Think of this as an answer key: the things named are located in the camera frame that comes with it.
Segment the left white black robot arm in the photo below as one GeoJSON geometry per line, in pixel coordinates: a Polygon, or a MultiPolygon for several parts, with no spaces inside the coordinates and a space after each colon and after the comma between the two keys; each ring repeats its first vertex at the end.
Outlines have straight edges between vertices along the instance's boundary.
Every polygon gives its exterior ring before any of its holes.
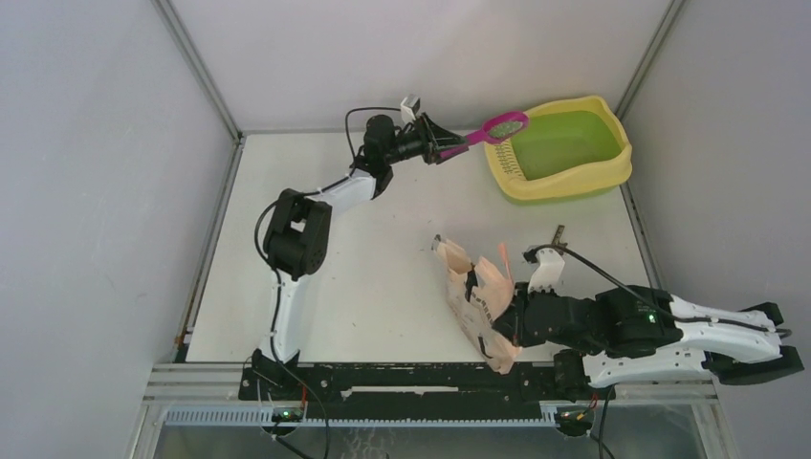
{"type": "Polygon", "coordinates": [[[372,111],[362,144],[349,147],[351,162],[339,179],[311,191],[283,189],[254,227],[254,247],[274,276],[274,305],[269,330],[253,353],[252,368],[262,377],[265,390],[278,399],[292,396],[299,384],[299,293],[326,258],[334,218],[378,198],[393,178],[394,164],[412,158],[441,164],[452,151],[467,149],[465,136],[439,126],[426,114],[398,126],[388,109],[372,111]]]}

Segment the black sealing clip strip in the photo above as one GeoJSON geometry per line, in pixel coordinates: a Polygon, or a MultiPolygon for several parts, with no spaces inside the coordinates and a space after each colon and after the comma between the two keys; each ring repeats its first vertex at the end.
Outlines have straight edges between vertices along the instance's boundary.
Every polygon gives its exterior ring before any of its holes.
{"type": "Polygon", "coordinates": [[[565,248],[567,246],[567,243],[562,241],[562,236],[564,234],[564,231],[565,231],[565,226],[564,225],[558,225],[557,226],[555,234],[554,234],[553,239],[552,239],[552,245],[553,245],[554,248],[561,249],[561,248],[565,248]]]}

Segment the pink cat litter bag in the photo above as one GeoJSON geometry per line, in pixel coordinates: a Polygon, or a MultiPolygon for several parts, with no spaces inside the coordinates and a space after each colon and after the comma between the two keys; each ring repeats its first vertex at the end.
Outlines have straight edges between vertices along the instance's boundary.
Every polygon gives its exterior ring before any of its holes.
{"type": "Polygon", "coordinates": [[[491,260],[472,259],[441,235],[434,237],[432,250],[444,266],[446,302],[462,333],[493,372],[510,373],[521,347],[493,326],[512,302],[514,282],[491,260]]]}

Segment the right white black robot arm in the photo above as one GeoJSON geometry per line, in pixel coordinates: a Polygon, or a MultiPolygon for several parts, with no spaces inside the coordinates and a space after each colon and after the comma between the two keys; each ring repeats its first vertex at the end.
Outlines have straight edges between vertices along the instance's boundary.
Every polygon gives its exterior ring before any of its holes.
{"type": "Polygon", "coordinates": [[[589,386],[709,377],[741,386],[797,374],[804,364],[783,343],[782,322],[772,302],[731,312],[642,286],[575,298],[522,285],[493,328],[520,347],[561,346],[553,385],[576,398],[589,386]]]}

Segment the yellow green litter box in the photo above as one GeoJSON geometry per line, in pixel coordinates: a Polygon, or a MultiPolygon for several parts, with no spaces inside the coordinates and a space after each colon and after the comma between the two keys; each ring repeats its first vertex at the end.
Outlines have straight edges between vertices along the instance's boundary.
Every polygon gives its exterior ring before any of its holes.
{"type": "Polygon", "coordinates": [[[605,193],[632,174],[632,145],[597,95],[550,101],[525,112],[528,126],[484,155],[502,195],[538,205],[605,193]]]}

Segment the magenta plastic scoop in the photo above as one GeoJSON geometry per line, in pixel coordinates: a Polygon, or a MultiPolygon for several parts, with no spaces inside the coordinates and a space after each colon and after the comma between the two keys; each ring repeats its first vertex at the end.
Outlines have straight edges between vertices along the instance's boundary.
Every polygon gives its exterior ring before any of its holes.
{"type": "Polygon", "coordinates": [[[487,143],[487,144],[495,145],[495,144],[503,143],[506,140],[509,140],[511,137],[509,139],[497,140],[497,139],[492,138],[489,135],[489,130],[492,128],[493,125],[499,124],[499,123],[501,123],[503,121],[507,121],[507,120],[520,120],[520,121],[522,121],[524,123],[524,127],[523,127],[522,130],[527,128],[528,125],[530,124],[530,118],[523,112],[512,111],[512,112],[503,113],[503,114],[501,114],[501,115],[499,115],[497,117],[494,117],[494,118],[484,122],[480,129],[478,129],[476,131],[473,131],[470,134],[466,135],[465,137],[467,139],[467,143],[465,145],[463,145],[463,146],[459,146],[459,147],[462,148],[462,153],[467,152],[472,146],[480,144],[480,143],[487,143]]]}

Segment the green cat litter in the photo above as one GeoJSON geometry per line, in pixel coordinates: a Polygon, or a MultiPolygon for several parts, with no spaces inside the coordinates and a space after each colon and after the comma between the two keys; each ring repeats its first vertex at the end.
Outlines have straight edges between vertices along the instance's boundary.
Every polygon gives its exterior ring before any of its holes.
{"type": "Polygon", "coordinates": [[[520,120],[507,120],[493,125],[489,130],[489,135],[497,140],[509,139],[512,135],[520,132],[523,127],[524,123],[520,120]]]}

